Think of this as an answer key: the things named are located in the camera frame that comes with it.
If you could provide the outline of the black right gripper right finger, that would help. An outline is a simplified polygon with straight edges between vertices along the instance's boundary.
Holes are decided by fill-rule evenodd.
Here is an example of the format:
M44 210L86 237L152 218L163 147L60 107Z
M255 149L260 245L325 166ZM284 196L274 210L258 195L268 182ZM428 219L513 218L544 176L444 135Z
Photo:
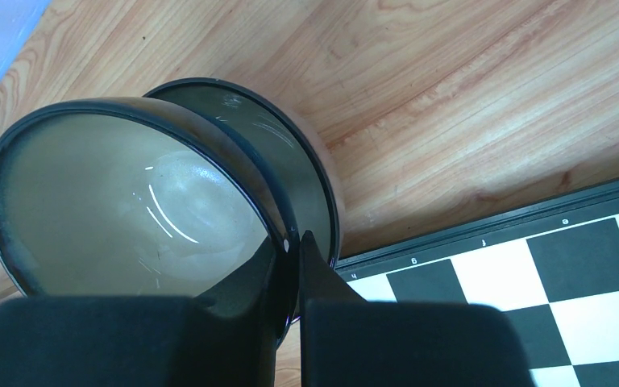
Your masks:
M440 302L369 302L299 244L304 386L531 386L526 354L497 309Z

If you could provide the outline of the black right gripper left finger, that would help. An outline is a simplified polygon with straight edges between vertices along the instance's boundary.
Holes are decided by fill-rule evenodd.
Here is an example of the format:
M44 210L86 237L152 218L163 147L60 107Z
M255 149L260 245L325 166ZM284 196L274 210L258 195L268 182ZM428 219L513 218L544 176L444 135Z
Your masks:
M270 386L265 240L195 297L32 297L0 305L0 386Z

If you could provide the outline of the dark blue floral bowl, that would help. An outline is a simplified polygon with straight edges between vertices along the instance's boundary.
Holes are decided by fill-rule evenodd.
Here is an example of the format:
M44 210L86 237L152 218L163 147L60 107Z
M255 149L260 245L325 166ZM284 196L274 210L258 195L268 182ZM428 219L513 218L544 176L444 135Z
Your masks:
M281 180L229 123L154 98L42 107L0 136L0 262L27 296L212 298L233 314L260 263L285 338L297 223Z

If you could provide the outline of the pink brown bowl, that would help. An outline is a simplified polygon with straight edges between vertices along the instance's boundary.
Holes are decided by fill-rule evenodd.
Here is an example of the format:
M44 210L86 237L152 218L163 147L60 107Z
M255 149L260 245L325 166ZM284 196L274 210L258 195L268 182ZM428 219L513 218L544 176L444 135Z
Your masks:
M217 78L178 79L146 95L214 119L249 142L288 193L299 231L312 231L324 259L335 266L343 241L343 190L330 152L308 122L250 89Z

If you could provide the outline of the black white checkerboard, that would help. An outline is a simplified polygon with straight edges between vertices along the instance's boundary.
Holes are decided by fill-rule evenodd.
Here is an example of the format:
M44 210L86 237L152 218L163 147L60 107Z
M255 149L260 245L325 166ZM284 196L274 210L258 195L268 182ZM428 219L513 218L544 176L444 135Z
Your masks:
M619 179L342 258L376 302L494 307L538 386L619 386Z

